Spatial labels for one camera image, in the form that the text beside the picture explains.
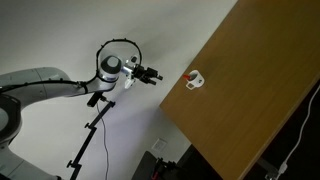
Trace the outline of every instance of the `white wall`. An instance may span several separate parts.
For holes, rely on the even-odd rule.
[[[127,180],[146,150],[178,161],[190,145],[158,106],[235,1],[1,0],[0,74],[53,66],[73,80],[88,80],[95,73],[95,52],[102,43],[122,37],[136,41],[143,65],[159,70],[164,80],[157,86],[138,82],[124,90],[122,77],[117,88],[105,94],[117,103],[104,116],[109,179]],[[45,171],[69,179],[72,169],[65,166],[89,132],[83,126],[97,115],[96,109],[86,107],[89,98],[57,98],[29,106],[22,112],[23,127],[11,149]],[[97,126],[81,161],[79,180],[104,179],[102,123]],[[168,142],[162,153],[151,150],[158,137]]]

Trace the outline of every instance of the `wooden table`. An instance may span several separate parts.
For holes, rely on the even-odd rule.
[[[161,108],[223,179],[242,179],[320,72],[319,0],[239,0]]]

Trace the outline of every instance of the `robotic arm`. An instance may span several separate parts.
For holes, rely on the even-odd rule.
[[[102,45],[96,55],[96,75],[90,81],[71,81],[63,71],[48,67],[0,75],[0,179],[57,179],[18,157],[8,147],[20,131],[21,111],[26,106],[55,97],[93,93],[88,102],[88,106],[93,107],[103,92],[113,90],[120,73],[127,76],[126,89],[136,79],[153,85],[156,85],[154,78],[162,80],[156,70],[141,66],[142,57],[138,46],[139,63],[136,63],[137,56],[122,60],[115,54],[107,53],[101,57],[101,50],[110,42],[129,42],[136,46],[127,39],[116,39]]]

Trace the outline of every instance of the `mug handle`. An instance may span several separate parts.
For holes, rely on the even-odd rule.
[[[188,82],[188,83],[186,84],[186,87],[187,87],[188,89],[190,89],[190,90],[192,90],[192,89],[195,88],[195,86],[194,86],[192,83],[190,83],[190,82]]]

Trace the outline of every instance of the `black cable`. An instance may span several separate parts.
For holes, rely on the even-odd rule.
[[[108,45],[109,43],[112,43],[112,42],[126,42],[126,43],[132,44],[134,47],[136,47],[137,50],[138,50],[138,52],[139,52],[139,66],[141,66],[141,63],[142,63],[142,53],[141,53],[141,51],[140,51],[139,46],[138,46],[135,42],[130,41],[130,40],[124,38],[124,39],[112,39],[112,40],[110,40],[110,41],[105,42],[103,45],[101,45],[101,48],[100,48],[100,49],[97,51],[97,53],[96,53],[96,67],[97,67],[97,69],[98,69],[98,67],[99,67],[98,64],[99,64],[99,55],[100,55],[100,52],[102,51],[102,49],[103,49],[106,45]]]
[[[98,113],[100,114],[100,109],[99,109],[99,103],[97,103],[97,110],[98,110]],[[106,176],[105,176],[105,180],[108,179],[108,172],[109,172],[109,151],[108,151],[108,148],[107,148],[107,145],[106,145],[106,125],[104,123],[104,119],[101,118],[102,120],[102,123],[103,123],[103,134],[104,134],[104,137],[103,137],[103,142],[104,142],[104,149],[106,150],[106,154],[107,154],[107,169],[106,169]]]
[[[0,87],[0,94],[4,93],[4,92],[11,91],[11,90],[14,90],[14,89],[18,89],[18,88],[21,88],[21,87],[25,87],[25,86],[29,86],[29,85],[36,85],[36,84],[72,84],[72,85],[78,85],[80,88],[84,88],[85,89],[85,94],[87,94],[88,93],[88,89],[87,89],[86,85],[88,85],[89,83],[94,81],[96,78],[99,78],[100,80],[102,80],[104,82],[108,82],[108,81],[104,80],[103,78],[101,78],[99,76],[99,55],[100,55],[100,52],[102,51],[102,49],[107,44],[112,43],[112,42],[126,42],[126,43],[129,43],[129,44],[132,44],[133,46],[135,46],[137,48],[138,52],[139,52],[139,65],[138,66],[141,66],[142,53],[140,51],[139,46],[135,42],[130,41],[130,40],[126,39],[126,38],[124,38],[124,39],[112,39],[110,41],[105,42],[103,45],[101,45],[101,48],[97,51],[97,53],[96,53],[96,74],[89,81],[86,81],[86,82],[75,82],[75,81],[67,81],[67,80],[62,80],[61,79],[61,80],[37,81],[37,82],[31,82],[31,83],[26,82],[24,84],[16,84],[16,85],[8,85],[8,86]]]

